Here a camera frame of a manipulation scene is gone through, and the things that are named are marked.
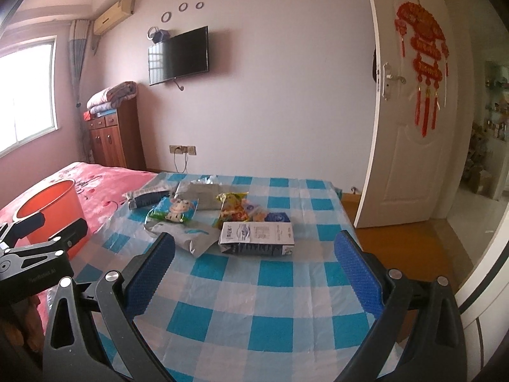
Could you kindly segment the silver dark foil bag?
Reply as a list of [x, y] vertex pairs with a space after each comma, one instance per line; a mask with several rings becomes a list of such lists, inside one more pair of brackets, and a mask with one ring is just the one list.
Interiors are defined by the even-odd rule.
[[170, 191], [139, 190], [130, 191], [124, 194], [131, 210], [152, 206], [160, 202], [163, 197], [169, 197]]

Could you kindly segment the white grey plastic mailer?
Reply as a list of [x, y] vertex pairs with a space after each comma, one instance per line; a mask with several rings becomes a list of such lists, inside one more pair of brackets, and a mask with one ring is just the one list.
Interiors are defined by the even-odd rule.
[[153, 236], [168, 233], [174, 238], [175, 245], [199, 258], [213, 244], [217, 243], [220, 230], [197, 221], [187, 223], [171, 223], [163, 221], [146, 221], [145, 230]]

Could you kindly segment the blue cow snack bag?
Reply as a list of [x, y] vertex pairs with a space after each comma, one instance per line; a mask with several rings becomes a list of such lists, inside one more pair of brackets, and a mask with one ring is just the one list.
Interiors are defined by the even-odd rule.
[[148, 221], [186, 223], [195, 215], [199, 201], [181, 197], [163, 197], [147, 215]]

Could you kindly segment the grey paper package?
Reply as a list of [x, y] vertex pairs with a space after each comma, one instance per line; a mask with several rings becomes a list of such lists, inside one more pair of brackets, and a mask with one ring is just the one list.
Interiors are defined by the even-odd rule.
[[198, 210], [213, 210], [221, 208], [221, 202], [217, 197], [222, 193], [224, 188], [219, 184], [180, 182], [174, 196], [188, 201], [198, 201]]

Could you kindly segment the yellow red snack bag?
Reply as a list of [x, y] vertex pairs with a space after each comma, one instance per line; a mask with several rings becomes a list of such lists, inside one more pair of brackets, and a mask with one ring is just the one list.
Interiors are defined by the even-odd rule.
[[249, 215], [243, 207], [247, 196], [247, 192], [223, 192], [217, 195], [221, 209], [215, 226], [219, 230], [226, 222], [246, 222], [249, 219]]

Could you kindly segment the small blue wrapper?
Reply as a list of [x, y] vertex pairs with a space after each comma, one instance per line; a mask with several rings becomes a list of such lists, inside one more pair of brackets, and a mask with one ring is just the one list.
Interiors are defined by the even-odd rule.
[[264, 221], [267, 223], [289, 223], [291, 220], [286, 212], [268, 212]]

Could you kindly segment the orange plastic bucket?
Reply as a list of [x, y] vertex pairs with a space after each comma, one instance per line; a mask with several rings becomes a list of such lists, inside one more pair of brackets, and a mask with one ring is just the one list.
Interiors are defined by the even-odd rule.
[[45, 242], [50, 236], [67, 225], [85, 218], [74, 180], [62, 180], [34, 194], [13, 215], [13, 220], [21, 219], [41, 212], [45, 217], [44, 225], [28, 235], [28, 242]]

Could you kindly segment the wooden cabinet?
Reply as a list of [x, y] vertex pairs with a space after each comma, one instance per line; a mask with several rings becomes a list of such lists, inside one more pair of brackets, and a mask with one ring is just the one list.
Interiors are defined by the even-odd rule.
[[132, 170], [147, 169], [142, 147], [136, 98], [124, 100], [120, 107], [86, 123], [94, 162]]

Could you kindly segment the blue white checkered cloth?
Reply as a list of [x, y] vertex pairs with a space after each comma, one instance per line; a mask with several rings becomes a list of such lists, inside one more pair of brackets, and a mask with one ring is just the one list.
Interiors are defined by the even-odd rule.
[[352, 228], [335, 187], [238, 175], [218, 182], [286, 213], [292, 254], [178, 249], [136, 327], [178, 381], [332, 381], [374, 322], [334, 255], [334, 238]]

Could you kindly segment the folded pink blanket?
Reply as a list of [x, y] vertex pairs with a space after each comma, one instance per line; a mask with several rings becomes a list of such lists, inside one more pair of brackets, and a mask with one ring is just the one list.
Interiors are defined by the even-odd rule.
[[95, 93], [86, 104], [86, 111], [83, 113], [84, 121], [88, 122], [103, 113], [118, 109], [122, 102], [135, 98], [137, 92], [136, 82], [124, 81]]

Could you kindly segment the window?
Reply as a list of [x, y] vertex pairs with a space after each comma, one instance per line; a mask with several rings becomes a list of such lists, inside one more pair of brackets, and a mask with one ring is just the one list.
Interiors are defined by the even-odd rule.
[[1, 155], [58, 129], [55, 56], [54, 36], [1, 51]]

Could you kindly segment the grey plaid curtain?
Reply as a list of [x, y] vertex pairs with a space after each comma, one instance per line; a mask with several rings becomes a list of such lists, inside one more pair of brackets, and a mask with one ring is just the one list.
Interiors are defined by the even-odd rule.
[[85, 50], [90, 34], [91, 20], [72, 20], [68, 40], [68, 54], [70, 64], [71, 85], [73, 99], [78, 109], [80, 102], [80, 80], [85, 63]]

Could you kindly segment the wall power outlet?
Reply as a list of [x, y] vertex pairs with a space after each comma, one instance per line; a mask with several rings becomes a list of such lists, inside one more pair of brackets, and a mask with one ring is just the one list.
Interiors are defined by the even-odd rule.
[[195, 146], [170, 145], [169, 150], [172, 154], [188, 154], [190, 156], [197, 155]]

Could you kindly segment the black wall television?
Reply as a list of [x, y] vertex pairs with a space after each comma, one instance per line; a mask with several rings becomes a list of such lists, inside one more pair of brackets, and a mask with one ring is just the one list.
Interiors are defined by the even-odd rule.
[[148, 82], [150, 86], [170, 80], [208, 73], [209, 28], [171, 36], [169, 40], [148, 48]]

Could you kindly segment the wall air conditioner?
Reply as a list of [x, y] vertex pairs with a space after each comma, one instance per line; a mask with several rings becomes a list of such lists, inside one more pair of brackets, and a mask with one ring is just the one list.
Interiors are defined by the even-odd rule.
[[104, 35], [134, 14], [136, 0], [118, 0], [95, 20], [93, 34]]

